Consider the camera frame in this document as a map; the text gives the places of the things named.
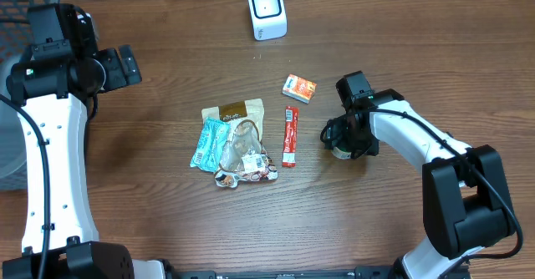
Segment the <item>red snack stick packet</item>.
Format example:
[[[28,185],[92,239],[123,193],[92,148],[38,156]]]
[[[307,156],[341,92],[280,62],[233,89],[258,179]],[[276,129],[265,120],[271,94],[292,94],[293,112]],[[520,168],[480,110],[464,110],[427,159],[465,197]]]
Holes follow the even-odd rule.
[[[297,130],[298,130],[299,109],[287,106],[285,109],[285,135],[283,141],[283,167],[294,167],[296,165]]]

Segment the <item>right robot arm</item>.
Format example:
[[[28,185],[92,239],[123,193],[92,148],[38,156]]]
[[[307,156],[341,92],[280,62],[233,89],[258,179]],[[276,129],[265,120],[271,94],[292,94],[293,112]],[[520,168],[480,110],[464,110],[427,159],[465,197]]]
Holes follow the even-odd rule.
[[[361,71],[343,76],[336,89],[345,113],[323,128],[325,148],[341,160],[356,160],[376,156],[386,143],[422,179],[424,240],[391,266],[356,267],[355,278],[468,278],[470,261],[507,259],[522,249],[522,228],[495,149],[440,131],[397,91],[374,91]]]

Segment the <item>brown snack pouch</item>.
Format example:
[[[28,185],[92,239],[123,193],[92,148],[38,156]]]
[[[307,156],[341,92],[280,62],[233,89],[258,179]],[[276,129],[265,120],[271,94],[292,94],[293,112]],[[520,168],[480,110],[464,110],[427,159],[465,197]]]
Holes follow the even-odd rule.
[[[201,116],[204,120],[220,120],[229,125],[222,157],[214,172],[218,186],[236,188],[242,181],[277,179],[277,167],[262,144],[264,106],[261,99],[205,108]]]

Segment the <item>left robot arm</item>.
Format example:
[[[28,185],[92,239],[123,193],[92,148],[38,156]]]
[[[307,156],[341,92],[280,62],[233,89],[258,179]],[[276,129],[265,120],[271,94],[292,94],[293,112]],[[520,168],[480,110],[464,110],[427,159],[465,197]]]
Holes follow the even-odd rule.
[[[102,242],[89,206],[85,137],[99,94],[141,81],[129,46],[99,49],[79,7],[31,7],[28,58],[11,67],[3,101],[20,119],[28,167],[22,255],[3,263],[6,278],[168,278],[163,261],[132,258]]]

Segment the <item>green lid jar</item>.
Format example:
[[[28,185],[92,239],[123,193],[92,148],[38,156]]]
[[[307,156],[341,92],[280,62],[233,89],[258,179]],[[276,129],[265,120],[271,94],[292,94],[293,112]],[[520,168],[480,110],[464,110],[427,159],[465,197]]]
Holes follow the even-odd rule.
[[[351,152],[347,150],[341,150],[339,147],[333,147],[331,150],[334,157],[340,160],[350,160]]]

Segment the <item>orange Kleenex tissue box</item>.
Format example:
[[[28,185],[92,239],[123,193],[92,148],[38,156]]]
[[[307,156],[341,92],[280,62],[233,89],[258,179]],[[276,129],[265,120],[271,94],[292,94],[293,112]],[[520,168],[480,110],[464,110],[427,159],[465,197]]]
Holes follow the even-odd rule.
[[[317,84],[294,74],[289,74],[282,93],[290,98],[308,104],[316,92]]]

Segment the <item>teal Kleenex tissue pack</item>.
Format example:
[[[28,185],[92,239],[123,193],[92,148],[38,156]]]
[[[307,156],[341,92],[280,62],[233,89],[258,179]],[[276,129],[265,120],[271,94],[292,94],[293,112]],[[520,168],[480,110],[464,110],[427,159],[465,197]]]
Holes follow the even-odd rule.
[[[204,121],[190,167],[215,173],[222,158],[229,131],[230,125],[228,123],[208,117]]]

